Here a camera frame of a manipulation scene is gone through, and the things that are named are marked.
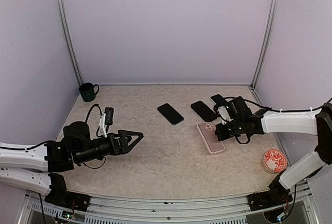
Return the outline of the pink clear phone case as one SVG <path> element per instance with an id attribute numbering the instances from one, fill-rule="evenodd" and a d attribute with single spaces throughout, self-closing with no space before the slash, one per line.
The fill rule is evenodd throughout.
<path id="1" fill-rule="evenodd" d="M 218 140 L 212 123 L 198 123 L 197 129 L 209 154 L 214 155 L 225 151 L 225 146 Z"/>

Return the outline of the light blue phone case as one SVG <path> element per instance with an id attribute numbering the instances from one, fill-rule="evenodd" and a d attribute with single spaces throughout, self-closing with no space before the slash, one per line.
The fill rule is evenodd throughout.
<path id="1" fill-rule="evenodd" d="M 210 97 L 210 99 L 217 105 L 224 106 L 227 105 L 228 102 L 224 97 L 222 97 L 220 94 L 216 94 Z"/>

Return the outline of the small black phone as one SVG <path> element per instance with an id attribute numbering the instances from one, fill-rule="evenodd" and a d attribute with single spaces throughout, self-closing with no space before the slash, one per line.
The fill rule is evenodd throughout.
<path id="1" fill-rule="evenodd" d="M 168 103 L 157 107 L 157 111 L 172 125 L 177 125 L 184 120 L 184 117 Z"/>

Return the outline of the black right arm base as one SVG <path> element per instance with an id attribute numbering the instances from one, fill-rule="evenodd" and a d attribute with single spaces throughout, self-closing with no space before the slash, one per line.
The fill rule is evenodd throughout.
<path id="1" fill-rule="evenodd" d="M 293 200 L 291 191 L 279 182 L 282 173 L 278 174 L 268 186 L 267 191 L 254 192 L 247 196 L 251 211 L 275 207 Z"/>

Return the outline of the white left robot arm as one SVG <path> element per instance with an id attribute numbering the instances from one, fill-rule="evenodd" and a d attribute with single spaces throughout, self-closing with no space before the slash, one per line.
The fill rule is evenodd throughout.
<path id="1" fill-rule="evenodd" d="M 52 197 L 69 205 L 73 198 L 62 172 L 93 160 L 129 153 L 144 137 L 141 132 L 119 130 L 91 139 L 87 123 L 73 122 L 63 129 L 61 141 L 44 141 L 31 147 L 1 144 L 1 181 Z"/>

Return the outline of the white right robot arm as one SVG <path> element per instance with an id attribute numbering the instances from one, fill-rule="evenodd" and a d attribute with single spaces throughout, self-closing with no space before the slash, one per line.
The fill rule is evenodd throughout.
<path id="1" fill-rule="evenodd" d="M 279 134 L 285 137 L 316 138 L 316 146 L 302 159 L 280 172 L 270 183 L 265 200 L 277 205 L 287 190 L 310 178 L 324 166 L 331 164 L 331 101 L 316 108 L 283 110 L 260 106 L 255 113 L 249 101 L 241 96 L 226 97 L 214 106 L 222 120 L 215 134 L 220 142 L 245 135 L 247 141 L 254 135 Z"/>

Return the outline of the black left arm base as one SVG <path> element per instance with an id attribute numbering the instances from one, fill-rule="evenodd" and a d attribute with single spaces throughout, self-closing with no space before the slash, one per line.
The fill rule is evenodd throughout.
<path id="1" fill-rule="evenodd" d="M 49 173 L 50 192 L 45 196 L 45 202 L 74 211 L 86 212 L 91 196 L 67 190 L 64 177 L 56 173 Z"/>

